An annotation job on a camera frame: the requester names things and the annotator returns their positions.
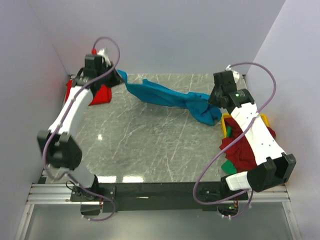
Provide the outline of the blue t shirt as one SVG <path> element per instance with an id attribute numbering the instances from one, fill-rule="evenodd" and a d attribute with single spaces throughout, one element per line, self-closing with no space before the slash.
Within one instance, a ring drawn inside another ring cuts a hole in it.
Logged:
<path id="1" fill-rule="evenodd" d="M 210 96 L 206 93 L 182 93 L 147 79 L 143 79 L 142 83 L 129 83 L 125 71 L 117 72 L 123 78 L 127 91 L 144 103 L 187 109 L 194 119 L 209 126 L 221 120 L 221 110 L 208 103 Z"/>

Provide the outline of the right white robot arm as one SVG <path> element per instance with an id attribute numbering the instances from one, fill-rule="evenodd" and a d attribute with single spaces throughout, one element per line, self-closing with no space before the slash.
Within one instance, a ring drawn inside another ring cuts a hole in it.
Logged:
<path id="1" fill-rule="evenodd" d="M 208 102 L 226 109 L 239 125 L 257 164 L 252 170 L 223 177 L 223 187 L 228 191 L 262 192 L 285 184 L 297 163 L 296 158 L 285 153 L 272 137 L 250 92 L 237 88 L 239 73 L 225 70 L 214 73 L 213 77 L 214 88 Z"/>

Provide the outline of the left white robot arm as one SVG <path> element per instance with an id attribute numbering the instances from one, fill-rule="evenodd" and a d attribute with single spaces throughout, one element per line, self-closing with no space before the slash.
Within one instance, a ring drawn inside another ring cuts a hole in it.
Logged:
<path id="1" fill-rule="evenodd" d="M 62 169 L 63 175 L 72 179 L 79 189 L 93 193 L 100 191 L 98 178 L 82 163 L 83 153 L 74 136 L 85 110 L 95 97 L 102 97 L 106 89 L 105 100 L 111 100 L 112 87 L 124 83 L 123 78 L 110 61 L 105 48 L 92 49 L 84 58 L 84 67 L 72 79 L 69 95 L 56 120 L 47 130 L 41 130 L 37 142 L 42 153 L 44 166 Z"/>

